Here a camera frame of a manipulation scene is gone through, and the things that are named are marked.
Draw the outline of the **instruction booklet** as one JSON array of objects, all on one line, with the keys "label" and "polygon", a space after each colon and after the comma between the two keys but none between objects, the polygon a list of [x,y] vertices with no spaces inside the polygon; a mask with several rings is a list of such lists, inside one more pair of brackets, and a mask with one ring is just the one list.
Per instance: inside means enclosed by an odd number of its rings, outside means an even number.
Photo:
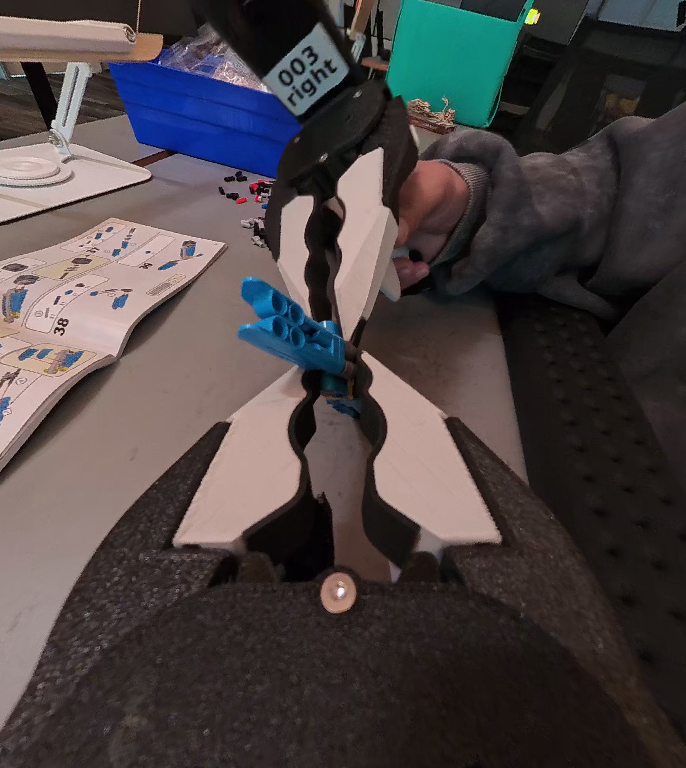
[{"label": "instruction booklet", "polygon": [[60,398],[116,362],[136,325],[227,247],[111,217],[0,259],[0,471]]}]

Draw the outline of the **black perforated pad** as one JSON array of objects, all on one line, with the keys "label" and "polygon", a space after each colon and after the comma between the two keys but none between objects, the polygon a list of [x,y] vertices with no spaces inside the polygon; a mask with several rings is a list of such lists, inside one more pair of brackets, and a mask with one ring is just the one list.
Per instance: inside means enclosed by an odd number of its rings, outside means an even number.
[{"label": "black perforated pad", "polygon": [[578,545],[686,745],[686,496],[598,321],[539,296],[494,302],[530,487]]}]

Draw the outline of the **white stand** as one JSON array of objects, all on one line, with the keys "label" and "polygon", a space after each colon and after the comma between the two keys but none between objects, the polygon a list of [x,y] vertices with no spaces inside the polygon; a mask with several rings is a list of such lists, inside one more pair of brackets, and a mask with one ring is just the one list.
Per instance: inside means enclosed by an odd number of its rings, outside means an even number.
[{"label": "white stand", "polygon": [[88,80],[102,63],[150,62],[161,34],[118,22],[0,16],[0,62],[66,63],[47,142],[0,149],[0,224],[144,184],[146,168],[72,141]]}]

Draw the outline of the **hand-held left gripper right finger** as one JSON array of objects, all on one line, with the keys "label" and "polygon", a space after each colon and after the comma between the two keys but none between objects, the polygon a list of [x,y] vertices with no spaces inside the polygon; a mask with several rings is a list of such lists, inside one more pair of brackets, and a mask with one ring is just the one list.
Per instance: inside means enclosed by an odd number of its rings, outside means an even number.
[{"label": "hand-held left gripper right finger", "polygon": [[364,532],[391,564],[417,552],[499,545],[502,534],[448,417],[368,352],[360,355],[360,429],[370,445]]}]

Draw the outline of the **person's right hand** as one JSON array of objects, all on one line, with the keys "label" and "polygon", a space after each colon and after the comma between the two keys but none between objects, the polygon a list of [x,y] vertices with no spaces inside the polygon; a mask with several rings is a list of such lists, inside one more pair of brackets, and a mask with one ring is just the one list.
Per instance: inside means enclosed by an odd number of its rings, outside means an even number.
[{"label": "person's right hand", "polygon": [[393,259],[403,293],[428,276],[469,202],[469,187],[451,166],[435,160],[416,164],[399,197],[395,247],[420,254],[417,262],[408,256]]}]

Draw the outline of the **small wooden model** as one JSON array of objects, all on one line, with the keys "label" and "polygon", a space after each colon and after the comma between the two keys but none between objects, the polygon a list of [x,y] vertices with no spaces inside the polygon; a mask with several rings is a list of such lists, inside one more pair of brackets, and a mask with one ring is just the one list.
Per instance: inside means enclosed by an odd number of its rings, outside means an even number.
[{"label": "small wooden model", "polygon": [[453,132],[457,125],[456,111],[450,106],[450,100],[442,98],[441,109],[433,110],[430,102],[412,99],[406,103],[406,112],[410,125],[438,135]]}]

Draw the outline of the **pile of small building parts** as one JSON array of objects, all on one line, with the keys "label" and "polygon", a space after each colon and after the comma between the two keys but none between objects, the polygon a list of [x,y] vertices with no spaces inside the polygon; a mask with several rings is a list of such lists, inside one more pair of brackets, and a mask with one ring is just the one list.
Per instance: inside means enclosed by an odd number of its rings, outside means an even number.
[{"label": "pile of small building parts", "polygon": [[252,244],[260,249],[268,248],[265,219],[273,186],[271,180],[260,176],[252,178],[242,168],[235,168],[216,187],[221,197],[242,210],[239,225]]}]

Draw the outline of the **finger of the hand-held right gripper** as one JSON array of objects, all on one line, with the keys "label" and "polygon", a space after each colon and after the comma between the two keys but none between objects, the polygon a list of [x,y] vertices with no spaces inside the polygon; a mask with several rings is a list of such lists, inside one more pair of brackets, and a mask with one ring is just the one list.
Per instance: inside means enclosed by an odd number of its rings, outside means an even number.
[{"label": "finger of the hand-held right gripper", "polygon": [[394,300],[394,214],[383,200],[384,149],[359,156],[338,179],[336,193],[344,218],[334,298],[340,334],[352,338],[380,293]]},{"label": "finger of the hand-held right gripper", "polygon": [[295,197],[283,206],[280,216],[278,269],[287,295],[306,316],[314,316],[313,298],[317,287],[316,263],[307,242],[307,228],[315,200],[309,195]]}]

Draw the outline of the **clear plastic bag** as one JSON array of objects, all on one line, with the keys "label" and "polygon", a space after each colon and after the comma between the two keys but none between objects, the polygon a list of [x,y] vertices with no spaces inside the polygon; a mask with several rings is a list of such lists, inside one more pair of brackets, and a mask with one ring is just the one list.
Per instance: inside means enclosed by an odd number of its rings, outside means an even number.
[{"label": "clear plastic bag", "polygon": [[231,46],[208,24],[195,36],[183,38],[159,56],[161,66],[211,80],[268,93],[268,87],[252,72]]}]

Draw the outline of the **small blue beam assembly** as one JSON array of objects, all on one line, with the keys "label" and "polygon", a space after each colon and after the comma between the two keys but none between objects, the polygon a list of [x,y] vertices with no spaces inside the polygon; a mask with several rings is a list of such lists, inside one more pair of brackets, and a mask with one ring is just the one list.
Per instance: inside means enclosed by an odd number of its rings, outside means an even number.
[{"label": "small blue beam assembly", "polygon": [[356,350],[336,322],[313,320],[298,302],[256,277],[242,280],[241,297],[257,319],[239,327],[240,340],[302,370],[353,379]]}]

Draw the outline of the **teal bin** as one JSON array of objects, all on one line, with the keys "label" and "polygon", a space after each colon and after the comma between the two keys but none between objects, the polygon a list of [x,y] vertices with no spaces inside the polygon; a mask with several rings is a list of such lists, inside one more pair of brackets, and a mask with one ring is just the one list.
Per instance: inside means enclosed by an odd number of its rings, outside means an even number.
[{"label": "teal bin", "polygon": [[534,1],[404,1],[386,82],[404,101],[433,110],[447,100],[456,123],[488,128]]}]

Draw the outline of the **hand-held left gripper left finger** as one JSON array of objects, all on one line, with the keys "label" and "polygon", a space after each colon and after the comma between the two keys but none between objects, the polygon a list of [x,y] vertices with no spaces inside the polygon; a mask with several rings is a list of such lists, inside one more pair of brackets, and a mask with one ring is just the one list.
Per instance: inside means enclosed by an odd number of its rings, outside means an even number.
[{"label": "hand-held left gripper left finger", "polygon": [[296,366],[236,411],[174,534],[176,548],[302,549],[315,500],[305,449],[318,377]]}]

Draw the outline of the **blue bin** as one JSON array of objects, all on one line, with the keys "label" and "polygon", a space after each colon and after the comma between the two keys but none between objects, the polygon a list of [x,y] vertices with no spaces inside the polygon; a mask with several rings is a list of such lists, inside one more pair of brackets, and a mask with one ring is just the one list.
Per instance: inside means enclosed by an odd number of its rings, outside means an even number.
[{"label": "blue bin", "polygon": [[157,62],[110,63],[137,142],[274,178],[300,124],[271,93]]}]

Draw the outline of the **person's right forearm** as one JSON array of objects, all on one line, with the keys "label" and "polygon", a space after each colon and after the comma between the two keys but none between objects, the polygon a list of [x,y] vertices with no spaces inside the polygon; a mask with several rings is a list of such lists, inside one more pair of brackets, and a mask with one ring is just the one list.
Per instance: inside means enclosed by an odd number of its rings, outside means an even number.
[{"label": "person's right forearm", "polygon": [[558,154],[519,156],[502,137],[466,129],[423,159],[470,192],[431,267],[444,295],[485,283],[615,320],[686,261],[686,101],[659,118],[616,120]]}]

